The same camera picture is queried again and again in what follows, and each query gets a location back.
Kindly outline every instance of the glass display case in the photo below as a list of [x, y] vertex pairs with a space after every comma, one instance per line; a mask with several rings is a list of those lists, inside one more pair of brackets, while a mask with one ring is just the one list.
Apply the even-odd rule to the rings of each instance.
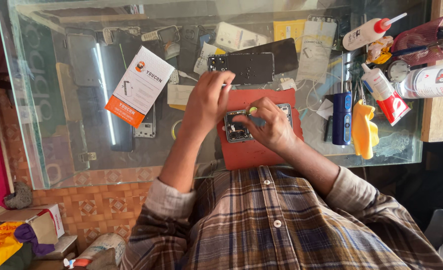
[[[199, 74], [190, 63], [198, 60], [204, 42], [213, 44], [217, 35], [235, 42], [243, 40], [236, 34], [241, 29], [266, 37], [266, 42], [294, 38], [300, 57], [304, 23], [327, 18], [336, 24], [336, 33], [324, 83], [297, 81], [299, 71], [292, 70], [275, 75], [271, 84], [236, 88], [280, 90], [281, 82], [293, 79], [297, 91], [292, 110], [300, 112], [305, 142], [338, 165], [419, 162], [421, 100], [408, 101], [411, 112], [395, 126], [376, 109], [372, 121], [380, 143], [369, 160], [356, 156], [352, 145], [326, 142], [327, 121], [306, 105], [318, 109], [324, 96], [339, 91], [340, 80], [359, 73], [363, 51], [344, 52], [340, 44], [345, 33], [364, 21], [407, 12], [386, 33], [394, 36], [427, 21], [428, 6], [423, 0], [0, 0], [0, 28], [33, 188], [141, 182], [158, 175], [173, 144], [172, 127], [184, 113], [182, 106], [168, 104], [167, 87], [138, 129], [104, 109], [142, 42], [168, 36], [169, 42], [159, 42], [160, 57], [188, 75], [174, 74], [170, 83], [194, 86], [190, 77]], [[220, 22], [231, 26], [217, 31]], [[189, 26], [199, 32], [197, 44], [193, 50], [180, 49], [180, 41], [171, 36], [185, 34], [182, 29]], [[174, 32], [163, 31], [170, 27]], [[254, 45], [248, 40], [243, 46]], [[237, 50], [228, 43], [224, 48]], [[222, 159], [213, 130], [197, 164], [202, 168]], [[199, 170], [195, 176], [209, 172]]]

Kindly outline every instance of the tiled floor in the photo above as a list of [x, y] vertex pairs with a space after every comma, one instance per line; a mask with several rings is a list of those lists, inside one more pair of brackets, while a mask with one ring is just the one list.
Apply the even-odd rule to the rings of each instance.
[[[12, 175], [16, 176], [17, 181], [23, 181], [31, 187], [16, 110], [11, 107], [3, 89], [0, 89], [0, 118]], [[57, 143], [62, 142], [53, 141], [55, 155]], [[104, 233], [113, 232], [127, 240], [151, 182], [112, 183], [131, 179], [150, 181], [158, 176], [160, 170], [161, 167], [147, 167], [85, 171], [66, 183], [99, 186], [35, 190], [33, 205], [57, 203], [65, 233], [78, 235], [80, 252]]]

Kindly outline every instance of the glass table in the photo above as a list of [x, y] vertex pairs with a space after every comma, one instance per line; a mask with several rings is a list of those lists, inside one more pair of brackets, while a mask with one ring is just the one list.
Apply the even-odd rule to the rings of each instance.
[[[409, 100], [411, 112], [395, 126], [377, 107], [372, 121], [378, 125], [380, 144], [369, 160], [356, 156], [352, 145], [342, 148], [325, 142], [327, 121], [304, 108], [307, 99], [317, 109], [325, 95], [337, 93], [338, 77], [351, 80], [357, 76], [363, 53], [342, 52], [345, 33], [372, 18], [407, 12], [407, 17], [387, 31], [393, 36], [426, 22], [428, 8], [424, 0], [382, 4], [370, 0], [0, 0], [0, 27], [33, 188], [141, 182], [158, 175], [173, 144], [171, 128], [182, 119], [183, 111], [167, 103], [166, 87], [144, 120], [144, 129], [135, 130], [103, 108], [125, 71], [125, 60], [139, 47], [138, 41], [115, 38], [118, 28], [140, 39], [142, 34], [172, 25], [178, 29], [196, 25], [202, 26], [209, 40], [216, 36], [217, 24], [227, 22], [274, 41], [277, 22], [297, 20], [290, 28], [278, 23], [284, 28], [284, 38], [296, 38], [304, 31], [298, 20], [310, 15], [335, 19], [337, 31], [327, 67], [331, 74], [326, 75], [325, 83], [297, 82], [294, 109], [300, 110], [305, 142], [347, 167], [420, 162], [421, 100]], [[298, 47], [301, 41], [296, 39]], [[182, 65], [180, 56], [168, 55], [176, 54], [176, 42], [163, 49], [168, 63], [175, 68]], [[189, 57], [198, 58], [199, 53]], [[103, 59], [102, 67], [98, 57]], [[188, 75], [199, 77], [193, 71]], [[282, 79], [296, 77], [297, 70], [292, 70], [275, 75], [272, 84], [237, 89], [276, 90]], [[196, 83], [187, 77], [177, 79], [180, 85]], [[312, 87], [317, 95], [310, 93]], [[212, 130], [197, 163], [203, 167], [214, 160], [222, 163], [222, 159], [218, 135]], [[195, 176], [207, 175], [199, 171]]]

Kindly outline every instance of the hand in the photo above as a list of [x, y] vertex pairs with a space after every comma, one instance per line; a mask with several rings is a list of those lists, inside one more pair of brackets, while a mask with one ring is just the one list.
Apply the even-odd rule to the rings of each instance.
[[205, 72], [188, 98], [180, 132], [189, 132], [203, 140], [225, 116], [228, 92], [235, 74], [230, 71]]
[[266, 121], [264, 126], [255, 125], [245, 115], [233, 117], [233, 121], [241, 122], [248, 128], [255, 140], [277, 153], [279, 156], [290, 149], [299, 138], [293, 132], [286, 114], [269, 98], [262, 97], [254, 101], [246, 110], [257, 107], [251, 115]]

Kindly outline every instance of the plastic bag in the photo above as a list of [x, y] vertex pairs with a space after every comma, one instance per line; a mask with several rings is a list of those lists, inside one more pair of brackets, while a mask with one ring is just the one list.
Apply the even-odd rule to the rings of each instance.
[[16, 240], [14, 231], [24, 222], [5, 222], [0, 225], [0, 265], [23, 246]]

